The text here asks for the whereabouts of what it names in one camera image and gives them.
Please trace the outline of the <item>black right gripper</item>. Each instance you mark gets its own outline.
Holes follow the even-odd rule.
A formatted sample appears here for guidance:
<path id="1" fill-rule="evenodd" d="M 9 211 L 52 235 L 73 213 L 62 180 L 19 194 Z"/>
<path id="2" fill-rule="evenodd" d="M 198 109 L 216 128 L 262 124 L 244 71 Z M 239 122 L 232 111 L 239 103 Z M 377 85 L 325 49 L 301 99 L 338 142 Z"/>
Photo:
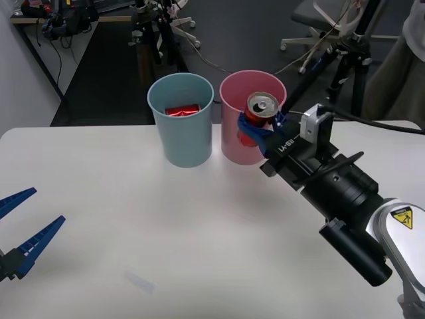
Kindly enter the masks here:
<path id="1" fill-rule="evenodd" d="M 319 132 L 314 143 L 303 139 L 300 124 L 286 121 L 286 115 L 280 110 L 266 122 L 271 122 L 272 129 L 251 124 L 244 113 L 237 121 L 239 131 L 253 140 L 266 158 L 260 166 L 266 176 L 278 175 L 297 191 L 307 184 L 309 177 L 332 161 L 332 116 L 317 125 Z"/>

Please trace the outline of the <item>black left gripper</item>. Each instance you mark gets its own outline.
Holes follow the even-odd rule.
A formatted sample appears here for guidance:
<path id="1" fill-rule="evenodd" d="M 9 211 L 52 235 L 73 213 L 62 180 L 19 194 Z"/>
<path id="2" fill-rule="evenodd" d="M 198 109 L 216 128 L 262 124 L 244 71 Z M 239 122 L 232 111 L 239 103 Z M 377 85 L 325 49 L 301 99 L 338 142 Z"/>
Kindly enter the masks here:
<path id="1" fill-rule="evenodd" d="M 36 189 L 32 187 L 1 199 L 0 219 L 12 212 L 36 192 Z M 2 255 L 0 281 L 6 278 L 13 280 L 14 278 L 22 279 L 25 277 L 65 221 L 66 218 L 64 216 L 58 217 L 23 244 Z"/>

